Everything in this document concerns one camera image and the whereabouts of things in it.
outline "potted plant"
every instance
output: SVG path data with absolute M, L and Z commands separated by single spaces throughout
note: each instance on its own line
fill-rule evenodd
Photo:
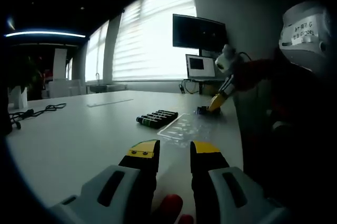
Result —
M 9 59 L 8 88 L 14 108 L 27 107 L 27 89 L 41 79 L 41 73 L 29 56 L 12 56 Z

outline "faucet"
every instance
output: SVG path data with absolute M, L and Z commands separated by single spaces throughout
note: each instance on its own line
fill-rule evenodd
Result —
M 96 78 L 97 78 L 97 75 L 98 75 L 98 85 L 100 85 L 100 74 L 96 73 Z

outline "window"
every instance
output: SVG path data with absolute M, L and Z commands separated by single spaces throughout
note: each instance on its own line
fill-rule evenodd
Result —
M 72 80 L 73 73 L 73 59 L 70 59 L 69 63 L 65 67 L 65 78 L 68 80 Z
M 85 57 L 86 82 L 96 80 L 97 73 L 99 73 L 100 79 L 103 78 L 105 38 L 108 25 L 109 22 L 106 22 L 90 37 Z
M 196 16 L 194 0 L 138 0 L 125 9 L 118 30 L 113 80 L 187 78 L 185 54 L 172 46 L 173 14 Z

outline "table surface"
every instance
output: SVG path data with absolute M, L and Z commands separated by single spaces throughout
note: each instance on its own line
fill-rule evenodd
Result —
M 127 99 L 133 100 L 87 106 Z M 118 91 L 30 101 L 28 108 L 35 111 L 50 104 L 67 103 L 67 106 L 22 121 L 22 129 L 14 129 L 7 144 L 30 189 L 46 207 L 51 207 L 70 195 L 79 195 L 84 183 L 106 167 L 118 165 L 134 144 L 160 139 L 158 130 L 140 125 L 137 116 L 159 109 L 190 114 L 197 106 L 207 106 L 210 100 L 209 96 L 196 94 Z M 210 142 L 220 149 L 230 166 L 243 169 L 241 135 L 233 100 L 228 99 L 221 110 L 225 119 L 223 127 Z M 161 141 L 153 207 L 165 195 L 178 194 L 184 200 L 182 213 L 195 216 L 191 180 L 189 146 Z

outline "led light strip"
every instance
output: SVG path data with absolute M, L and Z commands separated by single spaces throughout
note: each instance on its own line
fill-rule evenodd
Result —
M 10 33 L 10 34 L 5 35 L 5 37 L 19 36 L 19 35 L 30 35 L 30 34 L 48 34 L 48 35 L 85 37 L 83 35 L 78 35 L 78 34 L 63 33 L 63 32 L 53 32 L 53 31 L 24 31 L 24 32 Z

